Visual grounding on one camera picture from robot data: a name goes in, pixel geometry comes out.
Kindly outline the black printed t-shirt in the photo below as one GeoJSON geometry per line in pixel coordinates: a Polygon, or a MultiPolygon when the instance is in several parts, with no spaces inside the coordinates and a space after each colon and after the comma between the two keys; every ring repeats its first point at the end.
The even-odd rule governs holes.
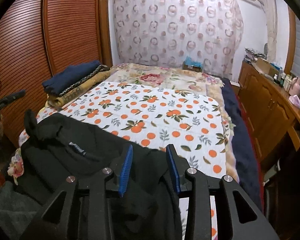
{"type": "Polygon", "coordinates": [[[43,209],[24,239],[181,239],[179,200],[166,154],[55,113],[37,121],[27,110],[22,186],[43,209]],[[127,191],[115,168],[133,146],[127,191]]]}

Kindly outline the mustard sunflower folded garment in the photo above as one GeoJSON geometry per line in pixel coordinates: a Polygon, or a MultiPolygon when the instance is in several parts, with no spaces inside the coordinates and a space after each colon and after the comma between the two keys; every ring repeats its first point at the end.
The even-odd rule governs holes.
{"type": "Polygon", "coordinates": [[[56,109],[64,108],[67,104],[86,93],[91,87],[110,77],[111,67],[99,65],[92,73],[66,88],[59,96],[48,94],[47,104],[56,109]]]}

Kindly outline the navy blue folded garment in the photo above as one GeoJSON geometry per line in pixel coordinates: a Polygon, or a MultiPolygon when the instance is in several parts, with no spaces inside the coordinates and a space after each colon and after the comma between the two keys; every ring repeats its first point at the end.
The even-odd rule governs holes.
{"type": "Polygon", "coordinates": [[[70,65],[64,71],[44,81],[42,83],[43,89],[47,94],[60,95],[66,88],[88,76],[101,65],[98,60],[70,65]]]}

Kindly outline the dark navy blanket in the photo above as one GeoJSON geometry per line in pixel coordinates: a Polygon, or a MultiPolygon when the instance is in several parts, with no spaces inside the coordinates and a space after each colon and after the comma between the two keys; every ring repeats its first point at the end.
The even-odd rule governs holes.
{"type": "Polygon", "coordinates": [[[225,103],[225,110],[234,124],[232,149],[236,160],[235,168],[239,176],[239,184],[256,206],[260,210],[263,210],[262,191],[259,182],[259,166],[247,126],[241,114],[240,104],[229,79],[222,78],[221,80],[224,84],[222,87],[222,96],[225,103]]]}

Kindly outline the floral cream quilt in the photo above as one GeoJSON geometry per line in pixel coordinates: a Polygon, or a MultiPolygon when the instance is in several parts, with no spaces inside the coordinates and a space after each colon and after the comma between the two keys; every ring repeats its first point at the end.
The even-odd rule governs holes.
{"type": "Polygon", "coordinates": [[[202,94],[216,100],[222,116],[223,130],[227,142],[225,146],[226,174],[233,176],[236,181],[239,181],[236,159],[232,149],[235,125],[225,110],[225,102],[222,95],[222,88],[225,83],[220,77],[177,68],[123,63],[111,68],[110,77],[107,80],[111,82],[123,82],[130,85],[146,85],[155,88],[181,90],[181,92],[202,94]]]}

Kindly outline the brown louvered wardrobe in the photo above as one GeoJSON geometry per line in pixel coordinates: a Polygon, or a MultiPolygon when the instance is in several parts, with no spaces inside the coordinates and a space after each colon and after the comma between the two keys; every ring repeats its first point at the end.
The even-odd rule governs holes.
{"type": "Polygon", "coordinates": [[[0,19],[0,95],[25,89],[3,109],[4,133],[17,145],[24,112],[46,101],[42,82],[67,66],[113,64],[108,0],[9,0],[0,19]]]}

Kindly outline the blue item box by bed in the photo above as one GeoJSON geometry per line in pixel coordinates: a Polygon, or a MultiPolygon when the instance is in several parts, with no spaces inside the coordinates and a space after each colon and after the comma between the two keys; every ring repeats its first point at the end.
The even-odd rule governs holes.
{"type": "Polygon", "coordinates": [[[189,56],[183,62],[183,70],[190,70],[194,72],[202,72],[203,64],[201,62],[193,61],[189,56]]]}

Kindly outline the wooden sideboard cabinet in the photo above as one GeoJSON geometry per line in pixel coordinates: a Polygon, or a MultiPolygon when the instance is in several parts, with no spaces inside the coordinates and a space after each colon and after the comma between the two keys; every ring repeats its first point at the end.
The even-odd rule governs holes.
{"type": "Polygon", "coordinates": [[[287,152],[283,141],[291,140],[292,152],[300,149],[300,109],[289,101],[283,88],[245,61],[239,84],[239,101],[252,132],[258,163],[265,171],[287,152]]]}

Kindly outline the pink circle patterned curtain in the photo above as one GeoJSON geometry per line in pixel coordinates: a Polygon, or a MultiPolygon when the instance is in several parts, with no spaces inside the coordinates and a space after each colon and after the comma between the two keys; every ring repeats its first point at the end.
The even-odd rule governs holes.
{"type": "Polygon", "coordinates": [[[244,32],[237,0],[113,0],[122,63],[181,68],[231,79],[244,32]]]}

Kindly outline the cardboard box on cabinet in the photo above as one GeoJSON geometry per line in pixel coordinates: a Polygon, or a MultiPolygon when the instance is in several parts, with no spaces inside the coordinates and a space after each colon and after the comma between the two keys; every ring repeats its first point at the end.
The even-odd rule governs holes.
{"type": "Polygon", "coordinates": [[[253,62],[252,65],[260,74],[269,75],[271,77],[279,75],[279,70],[277,70],[271,63],[268,63],[264,59],[259,58],[256,62],[253,62]]]}

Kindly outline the stack of folded fabrics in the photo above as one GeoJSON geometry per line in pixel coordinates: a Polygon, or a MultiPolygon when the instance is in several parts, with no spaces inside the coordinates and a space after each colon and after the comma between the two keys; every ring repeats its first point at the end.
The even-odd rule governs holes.
{"type": "Polygon", "coordinates": [[[245,58],[250,62],[256,62],[258,59],[266,60],[266,55],[253,48],[245,47],[245,58]]]}

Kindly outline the cream side curtain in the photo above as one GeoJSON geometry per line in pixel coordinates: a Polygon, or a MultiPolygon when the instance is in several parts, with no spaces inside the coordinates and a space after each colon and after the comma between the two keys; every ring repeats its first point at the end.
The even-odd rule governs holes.
{"type": "Polygon", "coordinates": [[[276,0],[263,0],[267,26],[267,61],[276,61],[277,7],[276,0]]]}

